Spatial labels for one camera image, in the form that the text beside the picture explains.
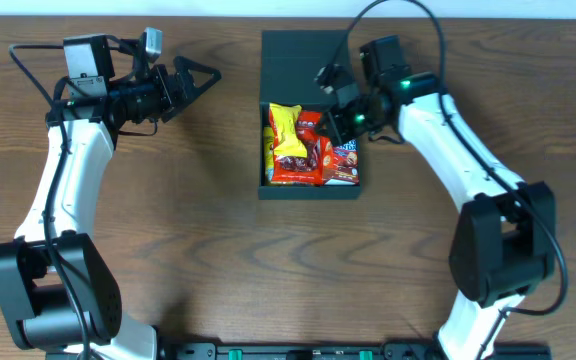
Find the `black storage box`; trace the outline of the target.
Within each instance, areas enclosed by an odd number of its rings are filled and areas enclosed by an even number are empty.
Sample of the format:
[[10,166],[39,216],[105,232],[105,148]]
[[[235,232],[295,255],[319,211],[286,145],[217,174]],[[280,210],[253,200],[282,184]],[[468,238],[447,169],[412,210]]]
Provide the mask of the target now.
[[[260,128],[269,125],[271,103],[300,105],[322,112],[334,103],[315,82],[344,39],[342,30],[264,30],[261,37],[259,93]],[[269,185],[264,157],[259,157],[260,200],[354,200],[361,194],[357,185]]]

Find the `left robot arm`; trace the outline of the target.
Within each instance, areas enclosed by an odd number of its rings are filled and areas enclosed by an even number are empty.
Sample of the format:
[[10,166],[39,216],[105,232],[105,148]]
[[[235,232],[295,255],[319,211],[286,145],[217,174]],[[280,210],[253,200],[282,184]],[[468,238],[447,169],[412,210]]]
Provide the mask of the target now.
[[93,243],[105,169],[127,121],[166,122],[221,78],[188,58],[138,62],[127,81],[92,65],[62,78],[46,115],[49,150],[32,206],[0,243],[0,308],[15,345],[62,359],[154,359],[156,329],[122,310]]

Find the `red Hello Panda box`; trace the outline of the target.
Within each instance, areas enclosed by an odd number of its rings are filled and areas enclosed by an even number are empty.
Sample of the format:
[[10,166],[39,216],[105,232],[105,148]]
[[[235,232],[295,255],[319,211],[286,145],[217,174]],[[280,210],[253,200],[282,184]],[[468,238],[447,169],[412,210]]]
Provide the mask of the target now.
[[322,178],[325,186],[354,186],[359,183],[358,144],[355,139],[333,146],[330,139],[321,138]]

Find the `yellow snack packet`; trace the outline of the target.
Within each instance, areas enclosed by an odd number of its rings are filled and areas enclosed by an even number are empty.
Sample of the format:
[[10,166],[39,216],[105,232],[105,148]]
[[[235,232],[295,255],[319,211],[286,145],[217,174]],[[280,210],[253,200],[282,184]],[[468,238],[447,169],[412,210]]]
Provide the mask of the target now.
[[276,144],[274,154],[283,157],[307,157],[307,148],[297,137],[296,124],[301,113],[300,105],[269,104]]

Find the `red Hacks candy bag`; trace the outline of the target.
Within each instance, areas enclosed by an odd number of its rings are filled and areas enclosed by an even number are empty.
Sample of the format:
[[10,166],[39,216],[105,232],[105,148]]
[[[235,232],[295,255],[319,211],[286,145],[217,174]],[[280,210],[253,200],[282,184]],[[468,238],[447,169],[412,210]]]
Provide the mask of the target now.
[[299,114],[296,130],[297,137],[307,148],[307,157],[283,157],[274,154],[274,174],[271,185],[319,186],[322,178],[321,137],[316,134],[315,126],[322,114],[314,111],[302,111]]

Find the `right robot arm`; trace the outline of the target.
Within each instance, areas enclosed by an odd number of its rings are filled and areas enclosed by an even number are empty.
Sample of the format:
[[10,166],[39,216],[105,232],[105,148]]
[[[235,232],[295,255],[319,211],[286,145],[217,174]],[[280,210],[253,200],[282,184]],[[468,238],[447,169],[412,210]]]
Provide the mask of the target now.
[[395,65],[374,75],[362,94],[344,67],[315,77],[335,96],[319,133],[342,145],[385,125],[410,143],[452,198],[458,221],[448,263],[458,289],[433,355],[491,359],[512,314],[541,317],[564,303],[569,275],[555,235],[555,197],[543,182],[526,183],[468,127],[441,74],[411,74]]

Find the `large yellow snack bag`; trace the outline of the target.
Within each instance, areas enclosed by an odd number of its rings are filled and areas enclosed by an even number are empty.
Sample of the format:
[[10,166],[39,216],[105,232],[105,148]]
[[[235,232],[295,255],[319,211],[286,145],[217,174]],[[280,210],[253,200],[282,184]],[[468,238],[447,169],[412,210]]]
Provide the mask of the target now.
[[271,126],[263,128],[263,155],[264,155],[264,184],[271,185],[274,174],[274,131]]

